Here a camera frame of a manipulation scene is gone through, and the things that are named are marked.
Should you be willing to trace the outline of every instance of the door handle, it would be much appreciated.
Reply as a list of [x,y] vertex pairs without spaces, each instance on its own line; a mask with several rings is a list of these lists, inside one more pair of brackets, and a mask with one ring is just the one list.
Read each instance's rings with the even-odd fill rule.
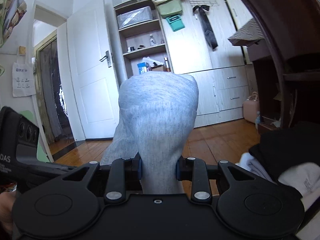
[[215,93],[216,87],[212,87],[212,88],[213,88],[213,95],[214,97],[216,97],[216,93]]
[[109,54],[108,50],[106,51],[106,55],[102,59],[100,59],[99,61],[104,62],[105,60],[107,60],[107,62],[108,62],[108,67],[111,67],[112,65],[111,65],[110,54]]
[[233,9],[233,12],[235,13],[236,17],[238,17],[236,10],[234,8],[232,8],[232,9]]

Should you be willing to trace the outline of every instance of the human hand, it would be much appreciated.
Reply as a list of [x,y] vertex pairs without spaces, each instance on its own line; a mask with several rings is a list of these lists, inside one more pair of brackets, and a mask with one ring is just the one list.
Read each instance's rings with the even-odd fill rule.
[[14,201],[16,200],[16,192],[3,192],[0,194],[0,223],[3,229],[8,233],[12,234],[12,216],[11,210]]

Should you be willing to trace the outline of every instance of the small bottle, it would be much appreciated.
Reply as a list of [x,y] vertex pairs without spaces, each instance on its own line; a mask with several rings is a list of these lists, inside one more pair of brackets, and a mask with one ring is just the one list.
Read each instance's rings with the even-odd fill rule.
[[150,46],[156,45],[156,40],[153,38],[153,35],[150,34]]
[[257,118],[255,120],[255,124],[256,124],[256,129],[258,130],[258,123],[261,123],[260,120],[260,111],[257,111]]
[[171,72],[170,66],[169,66],[169,61],[168,61],[167,57],[164,58],[164,71]]

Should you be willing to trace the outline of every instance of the silver screw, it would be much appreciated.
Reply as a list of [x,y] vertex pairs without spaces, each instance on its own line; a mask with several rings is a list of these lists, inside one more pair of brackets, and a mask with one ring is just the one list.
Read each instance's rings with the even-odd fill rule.
[[210,197],[210,194],[205,191],[198,191],[195,193],[195,198],[200,200],[205,200]]
[[110,200],[116,200],[116,199],[121,198],[122,194],[117,191],[111,191],[111,192],[107,193],[106,197]]

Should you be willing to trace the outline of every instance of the black necktie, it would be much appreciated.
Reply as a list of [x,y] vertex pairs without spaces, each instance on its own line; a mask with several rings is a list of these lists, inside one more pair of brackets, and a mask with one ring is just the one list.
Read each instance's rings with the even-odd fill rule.
[[210,45],[212,49],[215,49],[218,44],[216,37],[214,36],[214,32],[212,30],[212,27],[210,25],[209,19],[205,13],[204,10],[209,11],[210,6],[208,5],[197,5],[193,8],[193,13],[195,13],[196,10],[199,10],[200,13],[200,19],[201,19],[201,25],[202,29],[204,31],[204,36],[207,41],[207,43]]

